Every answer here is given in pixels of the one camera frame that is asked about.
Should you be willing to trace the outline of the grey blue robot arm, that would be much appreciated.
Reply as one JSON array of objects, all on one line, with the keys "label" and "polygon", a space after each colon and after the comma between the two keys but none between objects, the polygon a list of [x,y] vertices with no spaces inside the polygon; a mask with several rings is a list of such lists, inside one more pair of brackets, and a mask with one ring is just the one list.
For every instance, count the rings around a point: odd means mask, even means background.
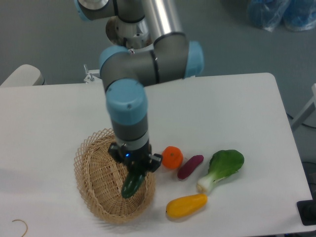
[{"label": "grey blue robot arm", "polygon": [[145,176],[160,167],[162,156],[151,151],[144,88],[200,74],[204,68],[202,47],[187,40],[172,0],[77,0],[75,6],[86,21],[116,16],[128,24],[147,23],[152,49],[131,53],[116,45],[99,57],[116,139],[109,152],[129,172]]}]

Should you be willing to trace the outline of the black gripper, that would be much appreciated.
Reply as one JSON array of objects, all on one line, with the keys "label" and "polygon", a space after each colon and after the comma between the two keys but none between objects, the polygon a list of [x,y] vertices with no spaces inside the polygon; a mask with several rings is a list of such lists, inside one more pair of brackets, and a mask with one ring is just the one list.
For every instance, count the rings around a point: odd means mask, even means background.
[{"label": "black gripper", "polygon": [[116,162],[125,165],[129,172],[139,173],[138,179],[145,179],[148,172],[155,172],[162,163],[162,155],[152,154],[152,146],[149,142],[133,151],[128,150],[127,146],[119,146],[113,142],[108,153]]}]

